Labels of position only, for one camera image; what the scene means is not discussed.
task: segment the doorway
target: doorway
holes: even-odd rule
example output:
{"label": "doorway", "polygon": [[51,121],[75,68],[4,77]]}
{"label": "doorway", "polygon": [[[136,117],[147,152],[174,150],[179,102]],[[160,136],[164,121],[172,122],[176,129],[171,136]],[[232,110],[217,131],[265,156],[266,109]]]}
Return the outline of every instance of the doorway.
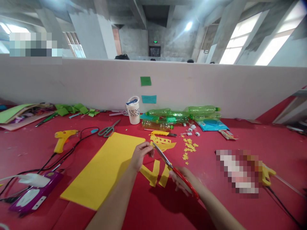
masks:
{"label": "doorway", "polygon": [[160,57],[161,46],[150,46],[149,47],[149,56],[150,57]]}

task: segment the white cup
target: white cup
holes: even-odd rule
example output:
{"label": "white cup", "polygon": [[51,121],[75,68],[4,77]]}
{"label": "white cup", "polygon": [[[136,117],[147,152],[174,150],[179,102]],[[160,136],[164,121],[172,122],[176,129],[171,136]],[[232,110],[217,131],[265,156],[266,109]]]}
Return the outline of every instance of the white cup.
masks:
{"label": "white cup", "polygon": [[133,96],[128,100],[128,102],[134,99],[137,99],[138,101],[127,105],[127,111],[128,111],[130,123],[132,125],[137,125],[138,123],[140,123],[140,105],[138,104],[140,101],[140,98],[138,96]]}

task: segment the white plug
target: white plug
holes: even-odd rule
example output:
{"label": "white plug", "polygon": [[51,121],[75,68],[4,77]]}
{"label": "white plug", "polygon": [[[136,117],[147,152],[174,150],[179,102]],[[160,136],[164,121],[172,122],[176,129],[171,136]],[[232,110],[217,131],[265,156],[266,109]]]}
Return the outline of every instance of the white plug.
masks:
{"label": "white plug", "polygon": [[43,177],[35,173],[19,175],[18,177],[20,178],[19,183],[31,185],[34,187],[40,187],[40,188],[45,187],[50,181],[49,178]]}

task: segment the hand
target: hand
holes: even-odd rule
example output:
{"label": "hand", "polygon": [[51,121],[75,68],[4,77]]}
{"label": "hand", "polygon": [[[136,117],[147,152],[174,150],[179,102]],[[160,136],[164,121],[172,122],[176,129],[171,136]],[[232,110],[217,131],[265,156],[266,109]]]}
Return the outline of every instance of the hand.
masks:
{"label": "hand", "polygon": [[[193,175],[193,173],[191,173],[190,170],[188,170],[185,167],[176,167],[178,169],[179,172],[182,173],[182,175],[191,183],[191,185],[195,188],[195,190],[197,191],[197,193],[200,192],[201,189],[204,188],[204,186],[202,185],[202,183]],[[178,189],[181,189],[184,194],[186,194],[187,196],[189,196],[189,193],[191,193],[191,190],[188,188],[188,186],[183,182],[183,180],[180,179],[179,176],[177,176],[173,171],[169,172],[169,175],[172,177],[173,182],[176,183],[177,187],[176,187],[176,191],[178,191]]]}
{"label": "hand", "polygon": [[129,167],[139,172],[141,170],[143,159],[148,154],[151,158],[154,156],[154,149],[149,142],[144,142],[135,147]]}

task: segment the paper star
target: paper star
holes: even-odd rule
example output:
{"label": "paper star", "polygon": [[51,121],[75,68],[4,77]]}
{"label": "paper star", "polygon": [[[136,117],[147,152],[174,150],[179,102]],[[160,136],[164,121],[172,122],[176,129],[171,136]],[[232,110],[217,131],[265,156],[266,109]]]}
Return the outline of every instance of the paper star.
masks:
{"label": "paper star", "polygon": [[188,157],[188,155],[183,155],[183,158],[182,159],[184,159],[184,160],[188,160],[189,159],[189,157]]}

